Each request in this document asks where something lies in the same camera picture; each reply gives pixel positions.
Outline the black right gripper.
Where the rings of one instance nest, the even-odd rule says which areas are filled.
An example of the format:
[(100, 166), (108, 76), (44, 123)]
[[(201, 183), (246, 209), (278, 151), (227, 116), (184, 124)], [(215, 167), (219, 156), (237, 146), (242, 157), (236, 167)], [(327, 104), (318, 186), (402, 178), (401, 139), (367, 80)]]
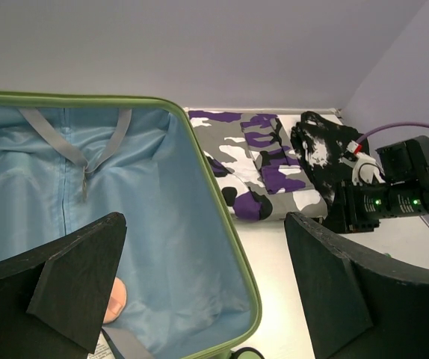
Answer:
[(326, 228), (367, 233), (381, 219), (429, 215), (429, 137), (420, 135), (376, 150), (383, 176), (374, 184), (342, 181), (336, 187)]

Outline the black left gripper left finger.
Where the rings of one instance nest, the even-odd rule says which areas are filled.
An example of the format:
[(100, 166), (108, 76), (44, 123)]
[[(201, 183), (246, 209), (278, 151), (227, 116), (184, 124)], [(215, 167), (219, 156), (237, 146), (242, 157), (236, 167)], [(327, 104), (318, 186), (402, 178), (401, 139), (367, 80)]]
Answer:
[(112, 212), (0, 261), (0, 358), (94, 353), (126, 239)]

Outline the green suitcase blue lining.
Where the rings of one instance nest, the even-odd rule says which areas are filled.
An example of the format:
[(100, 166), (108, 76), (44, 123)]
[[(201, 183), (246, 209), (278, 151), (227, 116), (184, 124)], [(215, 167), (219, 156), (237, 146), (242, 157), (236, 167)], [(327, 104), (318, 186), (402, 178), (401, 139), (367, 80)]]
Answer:
[(0, 261), (126, 219), (115, 358), (230, 358), (259, 291), (184, 110), (149, 97), (0, 92)]

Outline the purple camouflage garment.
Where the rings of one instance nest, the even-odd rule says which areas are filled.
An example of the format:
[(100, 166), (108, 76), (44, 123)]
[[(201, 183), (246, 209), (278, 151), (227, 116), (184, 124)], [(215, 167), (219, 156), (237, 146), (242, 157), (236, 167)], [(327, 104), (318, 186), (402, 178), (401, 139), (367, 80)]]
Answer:
[(300, 116), (207, 110), (190, 110), (188, 116), (234, 217), (327, 216), (327, 204), (290, 142), (290, 128)]

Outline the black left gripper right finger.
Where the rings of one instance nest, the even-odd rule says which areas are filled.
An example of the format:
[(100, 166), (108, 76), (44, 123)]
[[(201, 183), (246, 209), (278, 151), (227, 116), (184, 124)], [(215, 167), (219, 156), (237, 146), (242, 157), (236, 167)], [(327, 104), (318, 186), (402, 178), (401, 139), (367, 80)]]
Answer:
[(284, 225), (316, 358), (429, 358), (429, 269), (297, 212)]

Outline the black white tie-dye garment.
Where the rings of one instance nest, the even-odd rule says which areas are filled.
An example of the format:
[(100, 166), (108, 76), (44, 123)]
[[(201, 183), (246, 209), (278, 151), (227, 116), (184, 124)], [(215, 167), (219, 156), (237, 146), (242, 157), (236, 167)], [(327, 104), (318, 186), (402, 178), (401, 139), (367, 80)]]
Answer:
[(342, 162), (346, 147), (361, 133), (336, 124), (314, 111), (305, 111), (291, 128), (291, 145), (315, 190), (331, 209), (336, 185), (350, 180), (352, 168)]

